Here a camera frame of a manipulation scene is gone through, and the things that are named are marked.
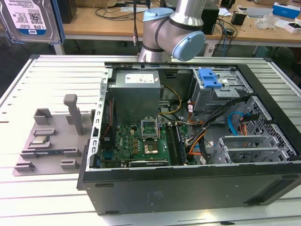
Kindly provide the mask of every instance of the aluminum profile table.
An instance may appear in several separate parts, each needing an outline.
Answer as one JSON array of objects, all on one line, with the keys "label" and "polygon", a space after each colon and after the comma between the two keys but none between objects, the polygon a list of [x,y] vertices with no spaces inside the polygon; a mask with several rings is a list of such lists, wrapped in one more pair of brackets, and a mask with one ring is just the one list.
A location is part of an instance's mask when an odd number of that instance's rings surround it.
[{"label": "aluminum profile table", "polygon": [[[301,186],[269,206],[103,216],[96,214],[85,191],[76,189],[78,174],[14,177],[19,153],[38,107],[67,113],[63,97],[78,95],[82,112],[95,108],[104,62],[135,62],[131,56],[40,56],[30,59],[0,99],[0,225],[301,225]],[[247,64],[301,131],[301,93],[273,63],[262,58],[195,58],[202,64]]]}]

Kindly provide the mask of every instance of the computer tower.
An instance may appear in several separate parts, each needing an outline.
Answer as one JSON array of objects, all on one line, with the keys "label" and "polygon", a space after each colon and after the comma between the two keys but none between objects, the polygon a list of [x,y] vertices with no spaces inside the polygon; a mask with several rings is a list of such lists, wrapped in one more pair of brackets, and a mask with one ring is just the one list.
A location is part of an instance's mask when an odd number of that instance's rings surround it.
[{"label": "computer tower", "polygon": [[57,4],[60,9],[62,23],[70,24],[77,11],[75,0],[59,0]]},{"label": "computer tower", "polygon": [[[153,78],[150,84],[162,82],[166,89],[173,90],[170,81],[177,80],[181,86],[176,91],[184,88],[179,76],[169,81],[163,77],[175,71],[190,71],[187,79],[195,81],[190,86],[194,91],[183,99],[191,102],[187,109],[180,107],[177,114],[205,124],[207,129],[181,124],[171,115],[162,117],[162,113],[170,113],[162,110],[156,119],[141,118],[140,125],[119,123],[117,142],[110,154],[99,145],[101,135],[93,135],[87,161],[81,164],[85,172],[79,183],[98,215],[263,206],[301,184],[301,133],[248,65],[226,65],[223,61],[145,65],[119,60],[109,62],[107,67],[130,84],[132,79],[123,76],[126,70],[141,87],[147,82],[143,79],[145,73]],[[163,70],[159,79],[153,76],[157,70]],[[93,127],[100,126],[103,98],[112,89],[111,82],[101,83]],[[123,96],[112,92],[111,98]],[[135,98],[147,102],[150,97],[137,91],[132,94]],[[162,95],[159,107],[163,109],[168,108],[163,107],[168,105],[164,100]],[[116,108],[128,103],[118,105],[116,101]],[[180,103],[173,101],[170,106]],[[192,126],[194,135],[203,133],[204,144],[199,142],[198,146],[207,156],[198,155],[194,149],[192,155],[190,143],[199,140],[190,135]]]},{"label": "computer tower", "polygon": [[213,2],[210,0],[206,1],[202,13],[202,20],[204,22],[202,32],[204,32],[204,34],[213,34],[219,11],[220,10]]}]

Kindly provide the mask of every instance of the table leg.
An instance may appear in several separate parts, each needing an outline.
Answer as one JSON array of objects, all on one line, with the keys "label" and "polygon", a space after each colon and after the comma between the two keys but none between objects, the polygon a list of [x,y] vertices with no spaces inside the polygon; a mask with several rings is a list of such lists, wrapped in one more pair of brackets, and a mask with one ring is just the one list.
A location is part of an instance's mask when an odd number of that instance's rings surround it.
[{"label": "table leg", "polygon": [[53,46],[55,48],[55,53],[57,55],[65,55],[65,50],[64,50],[63,45],[56,44],[56,45],[53,45]]},{"label": "table leg", "polygon": [[254,51],[253,51],[253,56],[256,55],[258,48],[259,48],[259,46],[255,46],[255,49],[254,49]]},{"label": "table leg", "polygon": [[205,57],[212,57],[215,45],[217,45],[218,40],[207,40],[206,43],[207,43],[207,46],[206,46],[206,49],[205,49],[204,56]]}]

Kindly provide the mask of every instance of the hard drive label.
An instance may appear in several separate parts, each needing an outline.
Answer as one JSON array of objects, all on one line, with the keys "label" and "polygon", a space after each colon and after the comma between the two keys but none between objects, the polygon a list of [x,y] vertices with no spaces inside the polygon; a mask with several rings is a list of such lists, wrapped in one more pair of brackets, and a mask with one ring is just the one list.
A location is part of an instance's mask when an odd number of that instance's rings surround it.
[{"label": "hard drive label", "polygon": [[32,0],[4,0],[15,27],[23,34],[43,35],[45,22],[40,8]]},{"label": "hard drive label", "polygon": [[126,74],[126,83],[155,83],[153,74]]}]

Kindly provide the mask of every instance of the motherboard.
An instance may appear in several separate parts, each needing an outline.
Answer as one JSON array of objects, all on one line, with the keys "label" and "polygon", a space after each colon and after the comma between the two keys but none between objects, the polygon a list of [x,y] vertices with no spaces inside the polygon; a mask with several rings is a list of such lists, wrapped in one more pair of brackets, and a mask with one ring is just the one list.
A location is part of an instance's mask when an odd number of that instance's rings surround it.
[{"label": "motherboard", "polygon": [[186,162],[187,127],[177,124],[146,123],[117,126],[116,145],[100,153],[106,168],[183,165]]}]

